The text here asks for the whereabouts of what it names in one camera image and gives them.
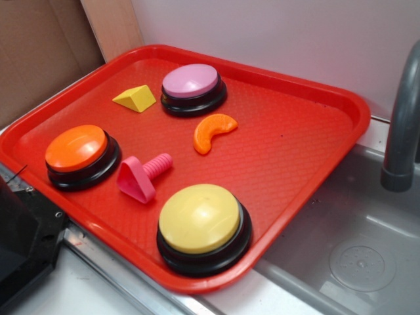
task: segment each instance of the cardboard box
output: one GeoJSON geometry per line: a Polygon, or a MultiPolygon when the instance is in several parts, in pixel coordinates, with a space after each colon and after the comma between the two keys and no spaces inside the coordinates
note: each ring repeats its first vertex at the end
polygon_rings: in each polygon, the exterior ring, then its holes
{"type": "Polygon", "coordinates": [[[0,1],[0,129],[103,63],[79,0],[0,1]]]}

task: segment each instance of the black object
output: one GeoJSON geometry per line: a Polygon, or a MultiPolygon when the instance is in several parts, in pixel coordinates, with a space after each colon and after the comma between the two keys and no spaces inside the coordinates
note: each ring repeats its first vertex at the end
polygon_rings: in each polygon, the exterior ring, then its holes
{"type": "Polygon", "coordinates": [[[226,84],[217,74],[216,85],[208,92],[190,98],[177,98],[166,93],[162,86],[161,103],[163,109],[178,117],[196,117],[217,109],[227,98],[226,84]]]}
{"type": "Polygon", "coordinates": [[[411,49],[401,76],[382,166],[381,184],[405,192],[420,163],[420,41],[411,49]]]}
{"type": "Polygon", "coordinates": [[[44,195],[12,192],[0,177],[0,312],[53,271],[67,220],[44,195]]]}
{"type": "Polygon", "coordinates": [[[252,223],[247,209],[239,203],[240,224],[223,246],[203,254],[186,254],[173,249],[157,228],[157,248],[169,268],[193,278],[219,274],[236,264],[251,245],[252,223]]]}
{"type": "Polygon", "coordinates": [[[104,153],[92,164],[73,172],[57,172],[48,163],[48,178],[54,186],[64,191],[90,188],[107,179],[121,161],[121,149],[117,141],[105,132],[107,145],[104,153]]]}

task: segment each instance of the red tray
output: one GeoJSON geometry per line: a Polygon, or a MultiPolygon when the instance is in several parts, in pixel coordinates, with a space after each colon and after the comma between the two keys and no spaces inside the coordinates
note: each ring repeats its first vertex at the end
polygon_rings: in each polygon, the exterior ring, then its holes
{"type": "Polygon", "coordinates": [[[358,96],[342,89],[244,66],[163,45],[141,47],[99,68],[19,119],[0,138],[1,161],[59,205],[78,224],[166,288],[183,293],[220,289],[243,276],[297,214],[369,125],[358,96]],[[156,99],[166,74],[204,63],[220,73],[227,101],[215,112],[239,127],[213,139],[206,156],[192,137],[203,117],[167,115],[158,101],[139,114],[112,102],[126,89],[147,84],[156,99]],[[121,146],[123,158],[143,163],[167,152],[173,168],[153,183],[157,196],[143,205],[119,191],[117,172],[81,192],[52,187],[44,153],[65,130],[102,127],[121,146]],[[208,278],[187,278],[167,268],[157,249],[163,204],[175,192],[199,183],[218,184],[248,209],[250,250],[231,269],[208,278]]]}

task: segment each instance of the button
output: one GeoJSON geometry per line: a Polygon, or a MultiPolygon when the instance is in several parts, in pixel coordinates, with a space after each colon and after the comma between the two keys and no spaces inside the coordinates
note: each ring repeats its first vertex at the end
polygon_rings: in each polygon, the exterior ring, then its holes
{"type": "Polygon", "coordinates": [[[189,64],[168,73],[163,79],[165,92],[176,98],[191,98],[209,92],[216,86],[218,74],[207,64],[189,64]]]}
{"type": "Polygon", "coordinates": [[[236,198],[225,188],[198,184],[174,194],[159,218],[165,241],[187,254],[213,251],[227,243],[240,224],[236,198]]]}
{"type": "Polygon", "coordinates": [[[78,171],[95,162],[108,144],[105,132],[94,125],[71,128],[57,136],[45,152],[45,161],[54,171],[78,171]]]}

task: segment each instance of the toy piece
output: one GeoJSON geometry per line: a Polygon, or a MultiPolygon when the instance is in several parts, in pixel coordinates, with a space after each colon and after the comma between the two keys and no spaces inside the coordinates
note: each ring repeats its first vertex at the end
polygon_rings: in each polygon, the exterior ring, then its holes
{"type": "Polygon", "coordinates": [[[218,274],[235,264],[251,243],[247,209],[213,184],[184,188],[159,216],[157,248],[174,271],[193,277],[218,274]]]}
{"type": "Polygon", "coordinates": [[[121,162],[117,178],[118,188],[139,202],[148,203],[156,195],[151,180],[168,170],[172,164],[172,157],[166,153],[158,155],[144,165],[136,157],[130,156],[121,162]]]}
{"type": "Polygon", "coordinates": [[[139,113],[156,103],[156,99],[147,85],[125,90],[112,100],[139,113]]]}
{"type": "Polygon", "coordinates": [[[82,125],[58,135],[45,152],[48,178],[65,191],[82,190],[110,176],[121,161],[118,143],[100,127],[82,125]]]}
{"type": "Polygon", "coordinates": [[[227,97],[226,84],[214,67],[189,64],[168,73],[163,79],[161,103],[171,115],[193,117],[208,114],[227,97]]]}
{"type": "Polygon", "coordinates": [[[194,131],[194,149],[206,154],[211,149],[211,139],[221,133],[229,133],[238,127],[238,122],[224,114],[214,114],[204,118],[194,131]]]}

